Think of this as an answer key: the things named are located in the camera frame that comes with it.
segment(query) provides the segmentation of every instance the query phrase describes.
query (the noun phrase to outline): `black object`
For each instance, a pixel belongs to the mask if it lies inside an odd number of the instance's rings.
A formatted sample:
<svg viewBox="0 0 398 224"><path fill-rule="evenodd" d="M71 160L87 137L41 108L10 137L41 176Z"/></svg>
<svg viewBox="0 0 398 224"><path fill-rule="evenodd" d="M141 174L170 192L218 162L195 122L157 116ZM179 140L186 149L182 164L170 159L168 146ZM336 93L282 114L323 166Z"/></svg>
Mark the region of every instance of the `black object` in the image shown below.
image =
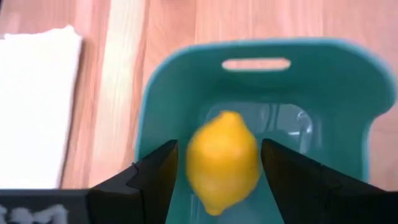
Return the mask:
<svg viewBox="0 0 398 224"><path fill-rule="evenodd" d="M398 192L386 192L265 139L264 171L285 224L398 223Z"/></svg>
<svg viewBox="0 0 398 224"><path fill-rule="evenodd" d="M91 189L0 190L0 224L165 223L177 164L171 140Z"/></svg>

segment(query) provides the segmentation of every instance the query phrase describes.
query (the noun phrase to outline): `yellow lemon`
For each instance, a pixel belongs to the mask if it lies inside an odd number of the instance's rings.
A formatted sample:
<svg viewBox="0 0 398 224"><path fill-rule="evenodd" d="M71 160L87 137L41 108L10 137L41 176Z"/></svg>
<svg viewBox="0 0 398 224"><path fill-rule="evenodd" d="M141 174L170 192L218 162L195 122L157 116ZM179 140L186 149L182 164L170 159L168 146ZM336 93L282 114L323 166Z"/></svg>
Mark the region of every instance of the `yellow lemon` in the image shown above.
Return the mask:
<svg viewBox="0 0 398 224"><path fill-rule="evenodd" d="M210 215L244 200L260 176L255 137L237 112L222 111L192 137L187 177Z"/></svg>

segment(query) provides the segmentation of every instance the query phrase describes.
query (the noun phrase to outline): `wooden table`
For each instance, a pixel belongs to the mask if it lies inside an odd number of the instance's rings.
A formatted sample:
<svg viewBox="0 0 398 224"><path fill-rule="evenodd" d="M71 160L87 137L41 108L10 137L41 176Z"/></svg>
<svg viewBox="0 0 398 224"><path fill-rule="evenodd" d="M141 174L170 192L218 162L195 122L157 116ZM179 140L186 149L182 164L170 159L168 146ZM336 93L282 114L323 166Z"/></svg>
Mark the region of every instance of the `wooden table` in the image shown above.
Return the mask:
<svg viewBox="0 0 398 224"><path fill-rule="evenodd" d="M66 188L95 185L130 164L142 90L155 67L181 47L236 39L342 37L369 48L398 72L396 0L4 1L0 32L40 32L69 23L86 38ZM373 124L370 146L371 182L397 190L396 106Z"/></svg>

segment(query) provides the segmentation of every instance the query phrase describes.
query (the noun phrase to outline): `plastic basket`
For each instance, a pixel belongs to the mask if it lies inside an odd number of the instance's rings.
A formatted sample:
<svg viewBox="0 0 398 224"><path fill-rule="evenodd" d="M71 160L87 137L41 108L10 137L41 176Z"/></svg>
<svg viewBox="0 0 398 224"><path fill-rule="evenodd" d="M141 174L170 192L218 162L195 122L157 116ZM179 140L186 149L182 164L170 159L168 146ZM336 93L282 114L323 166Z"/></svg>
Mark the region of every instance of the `plastic basket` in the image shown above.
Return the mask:
<svg viewBox="0 0 398 224"><path fill-rule="evenodd" d="M286 70L231 71L231 58L283 57ZM271 138L340 172L368 179L368 132L395 102L394 76L376 57L335 39L194 45L171 55L146 88L136 160L178 139L178 175L167 223L283 223L265 174L241 203L212 217L185 177L195 130L221 110L240 112L259 141Z"/></svg>

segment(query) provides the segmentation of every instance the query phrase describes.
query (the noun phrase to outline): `white cloth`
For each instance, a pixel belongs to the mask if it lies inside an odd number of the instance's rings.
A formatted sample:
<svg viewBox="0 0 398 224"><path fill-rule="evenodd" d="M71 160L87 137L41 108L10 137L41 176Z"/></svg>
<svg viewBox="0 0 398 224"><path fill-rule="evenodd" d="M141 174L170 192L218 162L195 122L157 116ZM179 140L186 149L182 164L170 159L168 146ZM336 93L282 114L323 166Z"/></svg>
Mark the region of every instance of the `white cloth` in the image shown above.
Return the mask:
<svg viewBox="0 0 398 224"><path fill-rule="evenodd" d="M59 187L81 42L71 26L0 40L0 189Z"/></svg>

